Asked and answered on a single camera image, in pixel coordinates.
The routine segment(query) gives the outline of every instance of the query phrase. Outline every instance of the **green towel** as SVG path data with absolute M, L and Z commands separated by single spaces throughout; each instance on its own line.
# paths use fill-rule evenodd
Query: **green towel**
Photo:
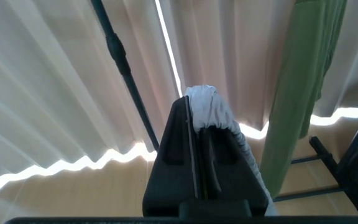
M 346 0 L 297 0 L 291 15 L 260 172 L 272 197 L 280 192 L 299 138 L 334 54 Z

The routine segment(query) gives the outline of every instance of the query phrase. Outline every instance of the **gray fabric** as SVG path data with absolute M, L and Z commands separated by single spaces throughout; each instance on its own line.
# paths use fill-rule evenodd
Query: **gray fabric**
M 186 96 L 190 99 L 190 108 L 193 115 L 193 127 L 196 132 L 201 128 L 215 126 L 229 129 L 236 137 L 249 167 L 252 169 L 260 186 L 268 197 L 268 207 L 265 215 L 277 215 L 270 193 L 262 180 L 258 165 L 252 155 L 251 148 L 241 133 L 239 124 L 234 120 L 233 113 L 216 88 L 209 85 L 198 85 L 186 89 Z

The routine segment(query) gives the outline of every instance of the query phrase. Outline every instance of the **hanging garment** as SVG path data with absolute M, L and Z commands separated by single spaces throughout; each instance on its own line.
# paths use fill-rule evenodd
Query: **hanging garment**
M 273 200 L 266 189 L 259 172 L 258 165 L 252 155 L 251 148 L 241 133 L 239 124 L 234 120 L 233 113 L 215 87 L 209 85 L 193 86 L 186 89 L 186 96 L 190 99 L 190 108 L 193 114 L 193 128 L 198 132 L 201 128 L 215 126 L 229 129 L 239 143 L 241 153 L 244 155 L 249 167 L 256 176 L 260 186 L 268 198 L 268 207 L 265 215 L 276 215 Z
M 260 165 L 272 197 L 280 192 L 298 138 L 307 135 L 342 24 L 346 0 L 297 0 L 292 12 Z

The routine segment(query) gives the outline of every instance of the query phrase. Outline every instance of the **green fabric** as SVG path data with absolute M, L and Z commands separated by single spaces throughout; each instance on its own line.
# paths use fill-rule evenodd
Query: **green fabric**
M 291 15 L 260 172 L 272 197 L 280 192 L 299 138 L 331 64 L 346 0 L 297 0 Z

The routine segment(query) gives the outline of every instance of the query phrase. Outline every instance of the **white cloth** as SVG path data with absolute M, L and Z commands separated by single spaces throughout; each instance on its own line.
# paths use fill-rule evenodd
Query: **white cloth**
M 217 92 L 216 88 L 209 85 L 188 87 L 185 95 L 189 96 L 190 108 L 193 114 L 193 127 L 196 132 L 201 128 L 215 126 L 221 129 L 228 128 L 235 135 L 236 140 L 240 145 L 241 153 L 244 155 L 249 167 L 253 171 L 268 198 L 268 207 L 265 215 L 277 215 L 272 197 L 262 180 L 258 165 L 254 155 L 252 155 L 251 148 L 241 132 L 239 124 L 234 120 L 230 107 Z

